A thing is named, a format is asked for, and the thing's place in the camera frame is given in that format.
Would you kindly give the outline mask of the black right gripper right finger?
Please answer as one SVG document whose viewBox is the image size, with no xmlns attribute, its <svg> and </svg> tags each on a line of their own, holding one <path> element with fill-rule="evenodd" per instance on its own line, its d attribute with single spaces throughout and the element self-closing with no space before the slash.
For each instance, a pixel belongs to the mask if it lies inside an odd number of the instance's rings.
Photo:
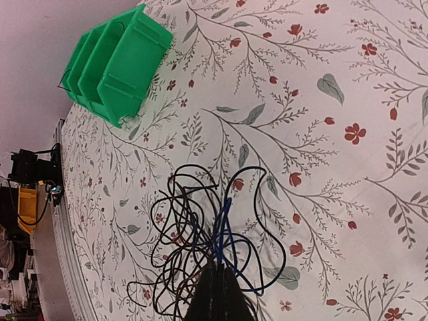
<svg viewBox="0 0 428 321">
<path fill-rule="evenodd" d="M 217 272 L 216 320 L 254 320 L 233 270 L 224 265 Z"/>
</svg>

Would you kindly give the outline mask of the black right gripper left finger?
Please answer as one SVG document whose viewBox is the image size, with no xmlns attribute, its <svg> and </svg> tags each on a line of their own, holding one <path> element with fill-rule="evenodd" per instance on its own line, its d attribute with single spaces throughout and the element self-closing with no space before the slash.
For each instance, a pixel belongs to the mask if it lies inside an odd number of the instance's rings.
<svg viewBox="0 0 428 321">
<path fill-rule="evenodd" d="M 209 263 L 201 272 L 184 320 L 217 320 L 217 268 Z"/>
</svg>

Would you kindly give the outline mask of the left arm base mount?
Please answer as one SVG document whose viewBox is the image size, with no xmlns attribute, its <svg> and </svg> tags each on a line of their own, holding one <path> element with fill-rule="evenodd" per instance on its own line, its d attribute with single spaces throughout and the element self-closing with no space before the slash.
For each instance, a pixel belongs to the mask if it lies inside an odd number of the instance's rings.
<svg viewBox="0 0 428 321">
<path fill-rule="evenodd" d="M 11 160 L 9 180 L 24 185 L 42 181 L 55 190 L 52 196 L 54 207 L 60 204 L 64 195 L 60 143 L 55 143 L 49 150 L 37 152 L 20 149 L 11 153 Z"/>
</svg>

